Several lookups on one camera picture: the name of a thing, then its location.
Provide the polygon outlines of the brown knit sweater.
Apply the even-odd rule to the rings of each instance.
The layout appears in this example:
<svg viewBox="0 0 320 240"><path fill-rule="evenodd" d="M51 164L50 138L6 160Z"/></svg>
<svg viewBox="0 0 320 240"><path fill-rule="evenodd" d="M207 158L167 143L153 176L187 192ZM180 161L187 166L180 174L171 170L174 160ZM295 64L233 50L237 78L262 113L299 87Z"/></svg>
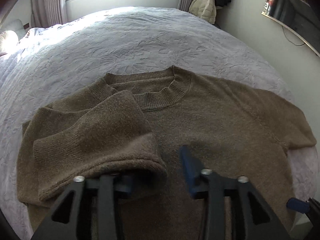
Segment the brown knit sweater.
<svg viewBox="0 0 320 240"><path fill-rule="evenodd" d="M137 188L120 204L127 239L196 239L203 202L188 194L178 155L188 145L218 174L247 176L290 230L287 152L316 142L304 113L268 90L175 66L106 74L23 124L17 197L36 229L75 176L128 172Z"/></svg>

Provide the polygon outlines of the lavender embossed bed cover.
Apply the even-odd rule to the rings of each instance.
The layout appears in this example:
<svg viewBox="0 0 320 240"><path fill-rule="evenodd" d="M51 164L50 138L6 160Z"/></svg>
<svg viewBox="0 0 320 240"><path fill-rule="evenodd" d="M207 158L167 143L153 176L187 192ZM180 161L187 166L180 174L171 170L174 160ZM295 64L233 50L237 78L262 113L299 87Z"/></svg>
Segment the lavender embossed bed cover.
<svg viewBox="0 0 320 240"><path fill-rule="evenodd" d="M33 28L1 57L1 210L22 239L30 239L36 230L27 206L17 197L23 124L39 108L106 74L151 73L172 66L268 90L293 104L285 82L257 52L177 9L124 7L47 29ZM306 163L314 148L287 152L293 197L303 196L298 192L298 163Z"/></svg>

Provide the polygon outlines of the cream pillow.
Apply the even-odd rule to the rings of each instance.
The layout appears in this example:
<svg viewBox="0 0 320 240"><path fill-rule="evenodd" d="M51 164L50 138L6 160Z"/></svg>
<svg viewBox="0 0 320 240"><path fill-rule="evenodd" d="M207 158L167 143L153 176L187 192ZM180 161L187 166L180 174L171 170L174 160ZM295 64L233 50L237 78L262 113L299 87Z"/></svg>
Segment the cream pillow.
<svg viewBox="0 0 320 240"><path fill-rule="evenodd" d="M6 30L0 34L0 55L11 52L18 44L17 34L12 30Z"/></svg>

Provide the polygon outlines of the grey tufted headboard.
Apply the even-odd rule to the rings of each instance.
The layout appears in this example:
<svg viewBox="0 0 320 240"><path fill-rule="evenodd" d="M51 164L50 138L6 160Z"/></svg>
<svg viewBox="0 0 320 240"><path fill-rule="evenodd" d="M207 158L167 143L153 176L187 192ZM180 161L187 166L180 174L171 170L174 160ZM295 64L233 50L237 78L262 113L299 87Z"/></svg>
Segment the grey tufted headboard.
<svg viewBox="0 0 320 240"><path fill-rule="evenodd" d="M7 31L7 30L14 31L17 34L19 40L22 39L27 33L23 27L21 20L19 19L13 20L1 28L1 32Z"/></svg>

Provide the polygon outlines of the cream puffer jacket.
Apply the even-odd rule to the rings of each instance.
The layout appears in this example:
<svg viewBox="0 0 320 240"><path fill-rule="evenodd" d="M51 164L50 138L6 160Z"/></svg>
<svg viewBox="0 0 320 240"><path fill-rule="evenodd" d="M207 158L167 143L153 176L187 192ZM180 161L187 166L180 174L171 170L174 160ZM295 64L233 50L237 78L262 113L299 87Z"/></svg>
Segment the cream puffer jacket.
<svg viewBox="0 0 320 240"><path fill-rule="evenodd" d="M215 0L192 0L188 12L214 24L216 20Z"/></svg>

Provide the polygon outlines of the wall mounted television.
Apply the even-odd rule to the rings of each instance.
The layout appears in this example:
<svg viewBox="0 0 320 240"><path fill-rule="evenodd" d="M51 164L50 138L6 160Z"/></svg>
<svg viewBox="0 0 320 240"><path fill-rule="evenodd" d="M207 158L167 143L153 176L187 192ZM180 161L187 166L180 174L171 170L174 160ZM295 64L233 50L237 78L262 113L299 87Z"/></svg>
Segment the wall mounted television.
<svg viewBox="0 0 320 240"><path fill-rule="evenodd" d="M261 12L299 37L319 55L319 19L302 0L266 0Z"/></svg>

